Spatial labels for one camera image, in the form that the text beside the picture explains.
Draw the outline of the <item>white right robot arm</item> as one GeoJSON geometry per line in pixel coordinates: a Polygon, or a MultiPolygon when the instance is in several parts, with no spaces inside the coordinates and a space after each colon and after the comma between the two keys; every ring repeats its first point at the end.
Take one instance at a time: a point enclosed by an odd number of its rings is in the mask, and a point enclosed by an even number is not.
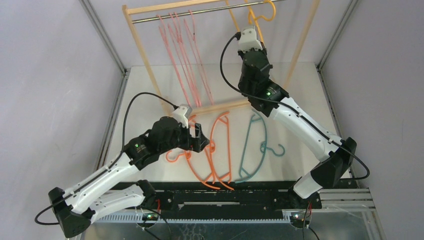
{"type": "Polygon", "coordinates": [[[302,208],[309,197],[323,188],[332,188],[353,163],[357,143],[342,139],[312,119],[270,79],[270,64],[265,50],[238,51],[242,60],[238,89],[251,106],[268,118],[281,123],[298,137],[319,163],[290,188],[289,203],[302,208]]]}

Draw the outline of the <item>teal plastic hanger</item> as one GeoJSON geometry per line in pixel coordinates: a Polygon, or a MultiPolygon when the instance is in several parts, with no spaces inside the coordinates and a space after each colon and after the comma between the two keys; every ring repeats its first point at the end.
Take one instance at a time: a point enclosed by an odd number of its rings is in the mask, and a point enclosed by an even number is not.
{"type": "Polygon", "coordinates": [[[283,157],[286,154],[286,148],[282,144],[279,143],[277,148],[273,148],[269,146],[268,141],[267,123],[261,113],[253,110],[246,130],[235,184],[245,183],[254,178],[261,170],[267,153],[275,157],[283,157]]]}

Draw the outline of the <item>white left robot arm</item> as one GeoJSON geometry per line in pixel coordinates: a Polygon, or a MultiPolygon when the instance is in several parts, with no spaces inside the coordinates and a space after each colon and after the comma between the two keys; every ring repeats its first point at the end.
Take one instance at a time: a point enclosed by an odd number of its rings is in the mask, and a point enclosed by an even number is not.
{"type": "Polygon", "coordinates": [[[195,135],[173,117],[164,116],[144,134],[131,139],[116,159],[67,189],[55,187],[48,192],[52,211],[66,238],[83,233],[96,220],[129,207],[153,207],[157,196],[147,180],[116,193],[112,187],[173,149],[200,153],[210,143],[199,123],[195,135]]]}

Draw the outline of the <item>yellow plastic hanger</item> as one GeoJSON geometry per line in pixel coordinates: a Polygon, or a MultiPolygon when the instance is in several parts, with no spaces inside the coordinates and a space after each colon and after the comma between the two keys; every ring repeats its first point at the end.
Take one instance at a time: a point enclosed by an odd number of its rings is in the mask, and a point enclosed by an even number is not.
{"type": "MultiPolygon", "coordinates": [[[[224,3],[225,3],[226,7],[230,6],[230,3],[229,3],[228,0],[224,0],[224,3]]],[[[274,18],[276,16],[277,9],[276,9],[275,4],[271,0],[263,0],[263,3],[268,4],[272,7],[272,15],[270,17],[266,17],[265,15],[256,16],[253,9],[250,6],[248,6],[247,7],[248,8],[247,21],[248,21],[249,25],[253,24],[256,27],[256,32],[259,36],[260,42],[265,43],[264,37],[263,37],[263,34],[262,34],[262,30],[261,30],[261,27],[260,27],[260,24],[259,24],[259,20],[271,22],[272,20],[274,20],[274,18]]],[[[231,16],[234,27],[236,29],[236,32],[240,32],[241,30],[240,30],[240,27],[238,25],[238,22],[236,20],[236,17],[234,15],[233,11],[231,9],[229,9],[228,11],[229,11],[229,14],[231,16]]]]}

